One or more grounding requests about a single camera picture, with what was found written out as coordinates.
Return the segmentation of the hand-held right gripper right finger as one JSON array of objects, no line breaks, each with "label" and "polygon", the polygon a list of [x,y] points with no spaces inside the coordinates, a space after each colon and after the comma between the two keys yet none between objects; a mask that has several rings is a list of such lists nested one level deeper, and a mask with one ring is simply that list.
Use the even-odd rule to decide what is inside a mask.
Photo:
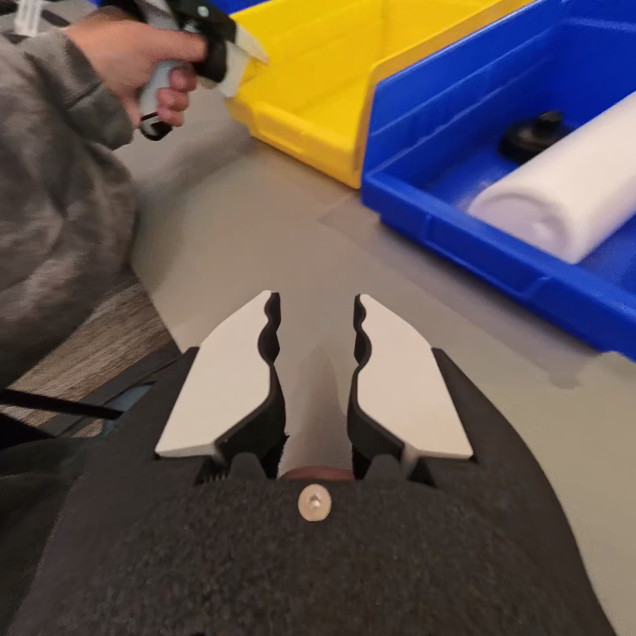
[{"label": "hand-held right gripper right finger", "polygon": [[389,456],[407,476],[428,458],[471,460],[474,450],[432,345],[366,293],[354,300],[356,367],[346,429],[368,466]]}]

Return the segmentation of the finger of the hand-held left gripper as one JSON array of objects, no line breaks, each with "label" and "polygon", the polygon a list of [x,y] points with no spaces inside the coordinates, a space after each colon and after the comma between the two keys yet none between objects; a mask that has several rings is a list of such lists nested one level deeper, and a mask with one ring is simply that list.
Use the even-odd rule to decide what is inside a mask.
[{"label": "finger of the hand-held left gripper", "polygon": [[218,91],[225,98],[233,98],[243,81],[250,56],[243,49],[227,49],[225,61],[226,71],[223,79],[218,83]]},{"label": "finger of the hand-held left gripper", "polygon": [[261,43],[241,25],[234,25],[234,27],[234,45],[238,46],[249,57],[267,65],[269,57]]}]

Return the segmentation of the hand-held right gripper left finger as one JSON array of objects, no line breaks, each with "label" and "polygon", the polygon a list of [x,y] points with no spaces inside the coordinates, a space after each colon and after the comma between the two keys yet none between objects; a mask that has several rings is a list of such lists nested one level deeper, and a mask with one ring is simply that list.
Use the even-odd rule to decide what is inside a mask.
[{"label": "hand-held right gripper left finger", "polygon": [[219,473],[250,454],[277,478],[288,439],[275,369],[280,325],[280,294],[263,291],[210,332],[156,443],[158,458],[205,457]]}]

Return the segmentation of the yellow plastic bin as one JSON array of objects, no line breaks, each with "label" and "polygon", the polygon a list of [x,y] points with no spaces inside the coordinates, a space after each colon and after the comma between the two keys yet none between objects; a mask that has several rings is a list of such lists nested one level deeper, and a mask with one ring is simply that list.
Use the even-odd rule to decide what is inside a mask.
[{"label": "yellow plastic bin", "polygon": [[225,100],[252,137],[358,189],[376,85],[528,1],[264,1],[232,14],[266,50]]}]

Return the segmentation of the blue plastic bin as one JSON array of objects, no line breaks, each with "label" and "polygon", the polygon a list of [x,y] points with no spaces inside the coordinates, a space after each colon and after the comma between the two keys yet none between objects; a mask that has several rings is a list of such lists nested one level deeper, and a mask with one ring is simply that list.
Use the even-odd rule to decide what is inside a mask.
[{"label": "blue plastic bin", "polygon": [[634,1],[535,1],[381,81],[361,200],[380,220],[600,352],[635,360],[635,217],[580,264],[472,218],[516,165],[505,131],[574,130],[635,93]]},{"label": "blue plastic bin", "polygon": [[215,7],[226,13],[227,15],[232,15],[237,12],[241,12],[253,6],[262,4],[262,0],[252,0],[252,1],[221,1],[221,0],[213,0],[209,1]]}]

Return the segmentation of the white plastic bottle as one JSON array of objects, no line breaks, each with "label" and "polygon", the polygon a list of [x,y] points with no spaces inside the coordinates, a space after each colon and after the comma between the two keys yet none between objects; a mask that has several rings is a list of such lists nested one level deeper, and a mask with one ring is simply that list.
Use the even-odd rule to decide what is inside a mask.
[{"label": "white plastic bottle", "polygon": [[467,213],[567,263],[587,257],[635,214],[635,92],[490,185]]}]

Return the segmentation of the black bottle lid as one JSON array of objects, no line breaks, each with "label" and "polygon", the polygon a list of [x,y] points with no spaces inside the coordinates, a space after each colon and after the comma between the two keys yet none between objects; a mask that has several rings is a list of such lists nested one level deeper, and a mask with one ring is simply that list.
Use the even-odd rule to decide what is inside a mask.
[{"label": "black bottle lid", "polygon": [[512,123],[501,136],[497,150],[501,156],[522,165],[566,137],[572,129],[563,122],[559,110]]}]

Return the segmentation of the person's left forearm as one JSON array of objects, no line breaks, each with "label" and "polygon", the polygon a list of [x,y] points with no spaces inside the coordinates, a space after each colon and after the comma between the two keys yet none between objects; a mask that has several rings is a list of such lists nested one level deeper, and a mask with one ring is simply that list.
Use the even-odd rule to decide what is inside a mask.
[{"label": "person's left forearm", "polygon": [[1,388],[80,327],[127,266],[137,215],[120,104],[64,30],[1,42]]}]

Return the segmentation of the person's left hand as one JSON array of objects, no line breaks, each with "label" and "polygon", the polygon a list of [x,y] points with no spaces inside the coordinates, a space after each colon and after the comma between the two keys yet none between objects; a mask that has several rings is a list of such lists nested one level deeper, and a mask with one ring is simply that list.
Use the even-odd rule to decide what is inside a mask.
[{"label": "person's left hand", "polygon": [[207,56],[207,44],[201,36],[154,28],[114,13],[94,13],[64,32],[90,62],[107,91],[123,104],[135,128],[141,122],[140,89],[160,62],[178,62],[168,88],[156,92],[156,112],[172,127],[183,125],[189,95],[197,84],[192,64]]}]

